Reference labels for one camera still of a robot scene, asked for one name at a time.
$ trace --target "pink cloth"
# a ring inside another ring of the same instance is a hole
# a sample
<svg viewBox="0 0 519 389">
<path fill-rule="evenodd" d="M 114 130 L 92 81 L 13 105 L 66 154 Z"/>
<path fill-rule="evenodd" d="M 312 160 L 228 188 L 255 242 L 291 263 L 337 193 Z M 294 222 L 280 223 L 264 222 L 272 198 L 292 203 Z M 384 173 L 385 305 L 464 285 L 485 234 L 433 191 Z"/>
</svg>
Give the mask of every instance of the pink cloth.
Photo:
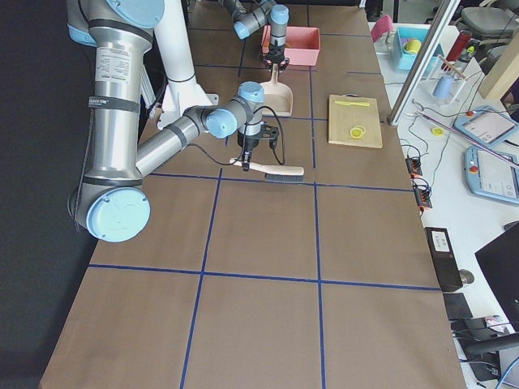
<svg viewBox="0 0 519 389">
<path fill-rule="evenodd" d="M 373 41 L 377 41 L 386 32 L 392 31 L 392 19 L 389 15 L 384 15 L 377 20 L 375 26 L 371 30 L 371 38 Z"/>
</svg>

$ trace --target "white table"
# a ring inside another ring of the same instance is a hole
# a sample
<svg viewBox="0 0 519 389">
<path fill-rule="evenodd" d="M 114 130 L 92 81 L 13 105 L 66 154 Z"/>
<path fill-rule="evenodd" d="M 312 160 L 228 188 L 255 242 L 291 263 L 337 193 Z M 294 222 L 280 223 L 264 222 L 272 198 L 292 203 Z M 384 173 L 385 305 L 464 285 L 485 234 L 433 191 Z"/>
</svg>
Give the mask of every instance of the white table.
<svg viewBox="0 0 519 389">
<path fill-rule="evenodd" d="M 405 24 L 406 27 L 428 28 L 427 25 L 421 24 Z M 450 50 L 453 42 L 456 40 L 458 31 L 454 26 L 448 26 L 442 36 L 440 44 L 445 54 Z M 384 42 L 377 41 L 375 50 L 379 59 L 380 69 L 386 83 L 386 91 L 390 104 L 393 105 L 405 81 L 407 72 L 395 71 L 392 68 L 387 47 Z M 422 88 L 418 88 L 414 93 L 414 99 L 426 107 L 433 108 L 445 115 L 455 114 L 459 111 L 466 111 L 472 102 L 470 108 L 479 105 L 490 105 L 499 111 L 504 110 L 503 105 L 498 100 L 484 100 L 477 91 L 479 82 L 483 77 L 483 73 L 478 75 L 481 69 L 478 63 L 473 60 L 465 69 L 465 74 L 471 77 L 464 89 L 461 91 L 457 101 L 449 106 L 439 106 L 435 103 L 429 92 Z M 409 103 L 405 107 L 406 113 L 413 113 L 417 110 L 417 106 Z M 440 122 L 452 125 L 454 118 L 442 118 L 440 115 L 428 110 L 427 114 Z M 485 246 L 488 242 L 499 236 L 504 230 L 503 226 L 509 222 L 519 220 L 519 207 L 498 203 L 496 201 L 485 199 L 471 194 L 465 182 L 465 173 L 463 170 L 463 155 L 470 146 L 468 142 L 456 135 L 451 135 L 439 168 L 434 176 L 433 172 L 440 160 L 442 148 L 447 141 L 447 133 L 440 137 L 431 133 L 432 123 L 426 122 L 424 119 L 417 119 L 412 131 L 420 138 L 424 139 L 428 146 L 416 136 L 410 133 L 410 126 L 413 118 L 402 116 L 398 123 L 398 134 L 402 139 L 410 142 L 417 147 L 422 154 L 423 177 L 433 185 L 432 188 L 432 209 L 425 211 L 422 216 L 422 224 L 424 227 L 441 227 L 448 230 L 448 235 L 453 246 L 454 255 L 456 257 L 457 266 L 460 269 L 467 269 L 474 274 L 475 282 L 464 287 L 458 292 L 463 292 L 469 304 L 470 309 L 475 318 L 498 314 L 504 317 L 504 313 L 495 299 L 493 292 L 488 286 L 474 253 Z M 514 135 L 510 140 L 519 143 L 519 135 Z M 496 148 L 497 151 L 509 152 L 519 155 L 519 149 L 502 143 Z M 413 150 L 409 151 L 411 156 L 416 155 Z M 467 387 L 478 388 L 476 379 L 472 370 L 467 364 L 462 364 L 463 373 Z M 496 381 L 485 383 L 489 388 L 495 386 Z"/>
</svg>

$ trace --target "blue basket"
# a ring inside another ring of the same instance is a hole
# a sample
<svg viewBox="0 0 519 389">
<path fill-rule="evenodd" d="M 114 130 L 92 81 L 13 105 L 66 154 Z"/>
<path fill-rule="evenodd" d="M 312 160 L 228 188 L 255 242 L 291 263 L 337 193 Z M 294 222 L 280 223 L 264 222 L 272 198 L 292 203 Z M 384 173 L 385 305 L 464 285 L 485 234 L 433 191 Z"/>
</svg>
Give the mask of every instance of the blue basket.
<svg viewBox="0 0 519 389">
<path fill-rule="evenodd" d="M 416 59 L 416 54 L 405 52 L 402 46 L 410 39 L 418 39 L 423 43 L 428 31 L 429 30 L 426 28 L 397 28 L 397 33 L 395 34 L 395 39 L 393 40 L 391 47 L 391 59 L 395 70 L 408 71 L 411 69 L 414 60 Z M 426 75 L 432 71 L 436 63 L 439 61 L 438 54 L 442 56 L 444 55 L 440 45 L 436 48 L 433 57 L 425 70 Z"/>
</svg>

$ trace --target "pink box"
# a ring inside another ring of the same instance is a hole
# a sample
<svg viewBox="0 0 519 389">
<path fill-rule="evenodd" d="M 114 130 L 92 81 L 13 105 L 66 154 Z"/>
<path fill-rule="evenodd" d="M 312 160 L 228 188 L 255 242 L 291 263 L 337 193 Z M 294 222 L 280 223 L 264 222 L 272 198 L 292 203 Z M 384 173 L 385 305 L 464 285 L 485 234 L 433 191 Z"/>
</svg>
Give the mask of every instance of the pink box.
<svg viewBox="0 0 519 389">
<path fill-rule="evenodd" d="M 270 26 L 263 29 L 261 51 L 268 53 Z M 314 66 L 321 49 L 319 29 L 316 27 L 287 27 L 285 56 L 291 65 Z"/>
</svg>

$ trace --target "wooden cutting board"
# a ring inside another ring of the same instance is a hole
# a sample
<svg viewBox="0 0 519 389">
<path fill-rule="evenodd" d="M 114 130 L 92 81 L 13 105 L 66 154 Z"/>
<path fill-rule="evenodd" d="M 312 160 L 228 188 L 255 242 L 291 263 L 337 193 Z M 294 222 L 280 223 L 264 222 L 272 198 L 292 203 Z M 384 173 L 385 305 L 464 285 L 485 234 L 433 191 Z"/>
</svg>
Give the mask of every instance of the wooden cutting board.
<svg viewBox="0 0 519 389">
<path fill-rule="evenodd" d="M 369 106 L 339 105 L 336 101 L 369 103 Z M 366 133 L 360 139 L 353 138 L 350 130 L 364 126 Z M 379 110 L 376 99 L 330 95 L 328 99 L 328 142 L 348 146 L 382 148 Z"/>
</svg>

